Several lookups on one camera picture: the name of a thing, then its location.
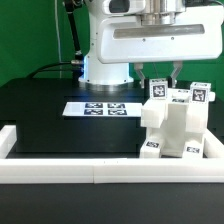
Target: black platform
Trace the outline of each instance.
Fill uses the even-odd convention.
[[[67,100],[83,99],[141,102],[144,93],[137,88],[108,96],[77,90],[71,80],[12,80],[0,88],[1,126],[16,124],[19,138],[8,158],[136,157],[145,130],[133,118],[105,120],[112,127],[121,121],[127,124],[121,130],[115,128],[116,138],[122,141],[125,138],[123,142],[127,145],[132,141],[131,149],[119,147],[121,151],[111,151],[110,147],[104,147],[98,151],[99,148],[89,147],[83,153],[81,148],[74,147],[73,140],[77,138],[74,124],[85,127],[76,130],[82,134],[89,129],[93,133],[95,129],[90,128],[89,119],[64,119],[62,111]],[[221,100],[210,103],[208,127],[221,141],[223,114]],[[98,141],[103,140],[102,134],[104,131],[97,135]],[[85,138],[84,144],[89,145],[91,136]],[[224,184],[0,185],[2,224],[219,224],[224,220],[223,208]]]

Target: white border frame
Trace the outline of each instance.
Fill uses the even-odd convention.
[[[0,183],[223,182],[224,145],[210,131],[209,159],[6,159],[16,126],[0,131]]]

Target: printed black-and-white pattern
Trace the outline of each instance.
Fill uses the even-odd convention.
[[[103,108],[102,103],[86,103],[85,108]]]
[[[193,89],[192,101],[205,102],[205,100],[206,100],[206,90]]]
[[[153,97],[164,97],[166,95],[165,85],[156,85],[153,86]]]
[[[147,142],[146,146],[151,147],[151,148],[159,148],[159,143]]]
[[[125,108],[125,104],[124,103],[108,103],[107,104],[108,108],[114,108],[114,109],[120,109],[120,108]]]
[[[189,90],[185,90],[185,89],[179,89],[178,90],[178,93],[188,93],[189,92]]]
[[[173,99],[172,102],[175,102],[175,103],[184,103],[185,101],[182,100],[182,99]]]
[[[200,149],[193,148],[193,147],[187,147],[187,152],[199,153],[200,152]]]
[[[103,115],[103,110],[86,109],[86,110],[84,111],[84,115],[92,115],[92,116]]]
[[[126,110],[108,110],[108,114],[112,115],[112,116],[125,116],[127,115],[127,111]]]
[[[166,82],[166,79],[151,79],[150,81],[154,83],[158,83],[158,82]]]
[[[206,87],[209,87],[209,84],[208,83],[195,83],[194,86],[206,88]]]

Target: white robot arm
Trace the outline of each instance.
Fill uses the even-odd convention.
[[[223,6],[186,7],[182,0],[85,3],[91,45],[79,79],[84,85],[131,83],[128,63],[214,59],[222,52]]]

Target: green wall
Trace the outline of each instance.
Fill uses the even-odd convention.
[[[73,58],[71,34],[62,0],[58,0],[62,59]],[[36,68],[58,61],[54,18],[54,0],[8,0],[0,2],[0,85],[10,79],[24,77]],[[89,49],[88,12],[84,7],[75,12],[81,47]],[[136,77],[133,66],[131,76]],[[156,63],[160,77],[172,72],[172,63]],[[151,63],[145,65],[147,77],[155,78]],[[58,73],[41,73],[38,77],[59,77]],[[224,53],[217,60],[184,62],[180,80],[207,81],[224,99]]]

